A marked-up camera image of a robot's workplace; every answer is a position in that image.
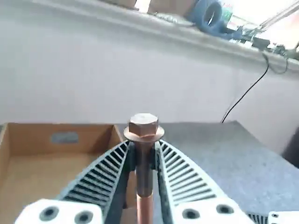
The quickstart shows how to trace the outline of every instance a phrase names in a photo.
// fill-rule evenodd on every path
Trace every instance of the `cardboard box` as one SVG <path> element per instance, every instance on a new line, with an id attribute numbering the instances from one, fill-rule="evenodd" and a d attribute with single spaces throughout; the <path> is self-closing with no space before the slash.
<path id="1" fill-rule="evenodd" d="M 4 125 L 0 133 L 0 223 L 13 224 L 24 206 L 55 198 L 93 160 L 122 141 L 114 125 Z M 127 205 L 135 206 L 134 172 L 127 186 Z"/>

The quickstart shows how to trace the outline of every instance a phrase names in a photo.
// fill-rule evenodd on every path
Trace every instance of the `copper bolt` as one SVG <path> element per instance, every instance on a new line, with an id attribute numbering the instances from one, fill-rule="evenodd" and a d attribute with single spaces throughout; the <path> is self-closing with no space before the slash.
<path id="1" fill-rule="evenodd" d="M 138 113 L 131 117 L 124 130 L 125 137 L 135 143 L 137 178 L 137 220 L 138 224 L 152 224 L 153 217 L 153 171 L 151 170 L 151 149 L 164 135 L 158 118 L 150 113 Z"/>

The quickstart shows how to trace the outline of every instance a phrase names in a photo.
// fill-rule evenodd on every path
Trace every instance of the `gray table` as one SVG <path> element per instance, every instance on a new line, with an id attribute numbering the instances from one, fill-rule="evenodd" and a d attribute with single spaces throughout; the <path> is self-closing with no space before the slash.
<path id="1" fill-rule="evenodd" d="M 299 170 L 238 122 L 161 124 L 164 140 L 204 169 L 244 211 L 299 210 Z M 157 181 L 154 223 L 162 223 Z"/>

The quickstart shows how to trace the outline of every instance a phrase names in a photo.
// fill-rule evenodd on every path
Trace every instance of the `mounting hole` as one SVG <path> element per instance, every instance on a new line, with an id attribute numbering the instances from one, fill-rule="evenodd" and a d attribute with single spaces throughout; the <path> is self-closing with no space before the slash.
<path id="1" fill-rule="evenodd" d="M 51 206 L 42 210 L 39 214 L 39 219 L 42 221 L 51 221 L 52 219 L 56 218 L 59 212 L 58 207 Z"/>
<path id="2" fill-rule="evenodd" d="M 228 205 L 226 205 L 226 204 L 219 204 L 216 207 L 216 210 L 220 214 L 232 214 L 232 213 L 234 213 L 233 208 L 230 207 L 230 206 L 228 206 Z"/>
<path id="3" fill-rule="evenodd" d="M 185 219 L 197 219 L 199 217 L 199 212 L 194 209 L 185 209 L 183 211 L 183 218 Z"/>
<path id="4" fill-rule="evenodd" d="M 88 224 L 93 219 L 93 213 L 90 211 L 82 211 L 75 216 L 76 224 Z"/>

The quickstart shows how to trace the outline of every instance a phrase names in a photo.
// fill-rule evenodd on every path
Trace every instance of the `black cable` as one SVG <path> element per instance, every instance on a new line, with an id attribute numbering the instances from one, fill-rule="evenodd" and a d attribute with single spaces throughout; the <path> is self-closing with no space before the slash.
<path id="1" fill-rule="evenodd" d="M 265 70 L 265 72 L 261 75 L 261 77 L 259 77 L 258 80 L 256 80 L 256 82 L 254 82 L 250 87 L 249 89 L 247 89 L 247 91 L 241 96 L 241 98 L 229 109 L 229 111 L 227 113 L 224 114 L 222 120 L 221 120 L 221 123 L 223 123 L 225 121 L 225 119 L 227 118 L 227 116 L 230 114 L 230 112 L 234 109 L 235 106 L 237 106 L 237 104 L 245 97 L 245 95 L 266 75 L 266 73 L 268 72 L 269 69 L 271 69 L 274 73 L 276 74 L 279 74 L 279 75 L 282 75 L 284 73 L 286 73 L 286 71 L 288 71 L 288 68 L 289 68 L 289 61 L 288 61 L 288 58 L 286 59 L 286 64 L 285 64 L 285 70 L 282 71 L 282 72 L 278 72 L 278 71 L 275 71 L 272 66 L 270 65 L 269 63 L 269 58 L 266 56 L 266 54 L 264 54 L 262 52 L 262 55 L 264 57 L 264 59 L 266 60 L 266 64 L 267 64 L 267 68 Z"/>
<path id="2" fill-rule="evenodd" d="M 266 73 L 269 70 L 270 64 L 269 64 L 269 59 L 268 57 L 262 52 L 263 57 L 266 60 L 266 64 L 267 64 L 267 68 L 265 70 L 265 72 L 259 77 L 258 80 L 256 80 L 250 87 L 249 89 L 246 90 L 246 92 L 241 96 L 241 98 L 229 109 L 229 111 L 224 114 L 221 123 L 223 123 L 225 121 L 225 119 L 227 118 L 227 116 L 231 113 L 231 111 L 234 109 L 235 106 L 237 106 L 237 104 L 245 97 L 245 95 L 266 75 Z"/>
<path id="3" fill-rule="evenodd" d="M 273 67 L 270 64 L 269 64 L 269 69 L 271 69 L 275 74 L 278 74 L 278 75 L 285 74 L 289 69 L 289 58 L 286 58 L 286 60 L 285 60 L 285 70 L 284 71 L 281 71 L 281 72 L 280 71 L 275 71 L 275 69 L 273 69 Z"/>

